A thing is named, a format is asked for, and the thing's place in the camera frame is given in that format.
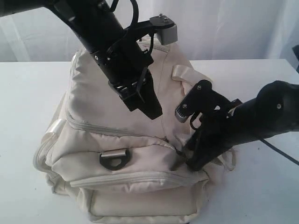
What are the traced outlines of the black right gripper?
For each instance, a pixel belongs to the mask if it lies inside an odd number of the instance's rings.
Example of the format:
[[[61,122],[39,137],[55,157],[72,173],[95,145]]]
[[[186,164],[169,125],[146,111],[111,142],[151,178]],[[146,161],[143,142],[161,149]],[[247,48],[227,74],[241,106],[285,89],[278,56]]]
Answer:
[[[184,152],[189,154],[185,163],[191,171],[201,170],[236,145],[233,130],[227,124],[231,117],[228,112],[235,107],[234,100],[221,108],[216,106],[210,113],[195,113],[188,118],[195,131],[184,144]]]

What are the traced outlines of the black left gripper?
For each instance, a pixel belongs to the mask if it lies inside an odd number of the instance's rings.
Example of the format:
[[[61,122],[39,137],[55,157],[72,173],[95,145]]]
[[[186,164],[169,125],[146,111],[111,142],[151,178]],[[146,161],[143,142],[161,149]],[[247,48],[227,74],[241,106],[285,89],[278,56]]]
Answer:
[[[129,111],[139,109],[151,120],[163,114],[149,71],[154,62],[151,56],[153,48],[153,38],[121,40],[115,46],[106,40],[87,44],[88,52]]]

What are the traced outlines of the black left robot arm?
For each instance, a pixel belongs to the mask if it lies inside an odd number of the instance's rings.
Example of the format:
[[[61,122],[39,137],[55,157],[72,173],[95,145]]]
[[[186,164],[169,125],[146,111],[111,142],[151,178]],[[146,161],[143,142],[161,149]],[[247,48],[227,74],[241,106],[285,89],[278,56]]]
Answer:
[[[109,6],[104,0],[3,0],[0,15],[49,9],[78,37],[126,107],[156,119],[162,115],[162,108],[149,71],[151,50],[142,50],[137,44],[156,30],[150,21],[138,21],[137,2],[131,4],[133,17],[128,28],[123,28],[113,13],[116,1]]]

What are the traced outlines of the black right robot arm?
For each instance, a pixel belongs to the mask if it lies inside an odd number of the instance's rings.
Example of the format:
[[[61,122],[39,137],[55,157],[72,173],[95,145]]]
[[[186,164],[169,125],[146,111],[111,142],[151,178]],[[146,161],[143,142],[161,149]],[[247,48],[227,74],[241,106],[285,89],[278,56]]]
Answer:
[[[275,135],[299,130],[299,86],[274,81],[247,102],[229,101],[202,80],[189,92],[191,118],[200,116],[201,125],[186,147],[193,155],[186,161],[199,171],[214,158],[236,145],[265,141]]]

